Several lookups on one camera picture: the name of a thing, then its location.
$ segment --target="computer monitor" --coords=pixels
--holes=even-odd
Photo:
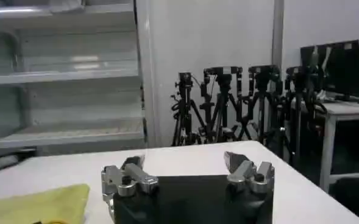
[[[359,97],[359,48],[333,49],[327,63],[325,89]]]
[[[325,69],[328,78],[324,79],[324,71],[320,69],[315,90],[319,91],[323,87],[327,91],[359,97],[359,41],[343,41],[316,46],[318,47],[319,68],[322,68],[327,56],[327,48],[331,47],[332,50]],[[300,49],[303,66],[308,66],[311,63],[314,49],[315,46]]]

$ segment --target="desk leg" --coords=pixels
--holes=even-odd
[[[327,115],[325,118],[325,132],[323,141],[323,152],[321,156],[320,188],[329,191],[330,176],[333,157],[333,143],[335,140],[336,117]]]

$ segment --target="black tripod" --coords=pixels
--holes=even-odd
[[[200,106],[200,109],[205,110],[206,127],[204,128],[207,142],[226,142],[229,140],[237,141],[235,131],[237,125],[233,128],[228,128],[227,121],[227,106],[230,101],[236,111],[236,121],[241,120],[241,78],[242,67],[214,67],[204,69],[204,82],[201,84],[201,96],[205,98],[205,102]],[[230,82],[232,81],[232,74],[236,74],[237,81],[237,95],[238,101],[235,101],[232,93],[230,93]],[[207,84],[210,82],[210,76],[215,75],[216,81],[220,88],[220,93],[217,94],[217,102],[211,116],[211,95],[207,94]]]
[[[299,165],[300,160],[300,136],[301,136],[301,106],[302,101],[305,103],[305,107],[309,114],[308,127],[310,130],[318,131],[318,127],[315,124],[316,112],[320,112],[322,114],[326,114],[327,109],[323,106],[320,101],[316,98],[316,93],[313,91],[313,79],[312,77],[316,77],[317,70],[315,67],[305,67],[298,66],[288,68],[286,70],[287,77],[285,81],[285,89],[288,90],[288,105],[290,110],[290,105],[294,98],[296,98],[295,102],[295,142],[296,145],[294,150],[291,151],[290,161],[289,163],[297,167]],[[290,83],[294,83],[294,92],[290,90]]]
[[[274,65],[253,66],[248,69],[249,72],[249,95],[243,98],[245,104],[248,105],[248,113],[242,118],[242,129],[238,138],[242,138],[244,133],[248,132],[247,124],[254,118],[254,106],[259,100],[259,116],[258,116],[258,141],[265,144],[265,99],[273,107],[275,100],[271,93],[267,92],[269,81],[276,82],[279,86],[280,73],[279,68]],[[256,89],[254,93],[254,80],[256,81]]]
[[[290,149],[290,142],[286,135],[285,121],[290,119],[290,93],[287,92],[286,96],[282,96],[283,83],[279,80],[276,83],[276,89],[274,94],[272,95],[273,103],[271,106],[271,129],[265,133],[266,143],[265,146],[270,149],[270,144],[275,136],[277,136],[277,152],[275,152],[280,158],[283,159],[284,155],[284,147]]]
[[[201,137],[199,134],[191,131],[191,108],[196,113],[201,127],[205,127],[204,121],[198,112],[196,104],[190,98],[190,91],[193,87],[191,73],[179,73],[179,83],[175,83],[175,87],[179,87],[178,95],[180,96],[180,99],[176,100],[174,95],[171,96],[175,101],[177,101],[177,103],[171,107],[173,111],[176,111],[174,114],[176,124],[171,146],[193,145],[196,142],[201,144]]]

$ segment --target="black cable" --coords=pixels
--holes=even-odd
[[[199,84],[198,80],[197,80],[192,74],[190,74],[190,76],[191,76],[191,78],[193,78],[194,81],[197,83],[198,87],[201,88],[201,85]]]

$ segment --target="white table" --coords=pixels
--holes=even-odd
[[[151,175],[228,174],[224,151],[242,153],[259,165],[275,167],[274,223],[359,223],[359,218],[255,141],[149,150],[33,158],[0,171],[0,198],[45,191],[69,184],[91,187],[85,223],[112,223],[101,195],[101,169],[120,166],[128,156],[146,152],[144,170]]]
[[[325,132],[321,159],[320,187],[328,192],[330,184],[342,177],[359,177],[359,173],[332,175],[333,144],[335,141],[336,123],[338,121],[359,120],[359,103],[337,102],[324,103],[327,109]]]

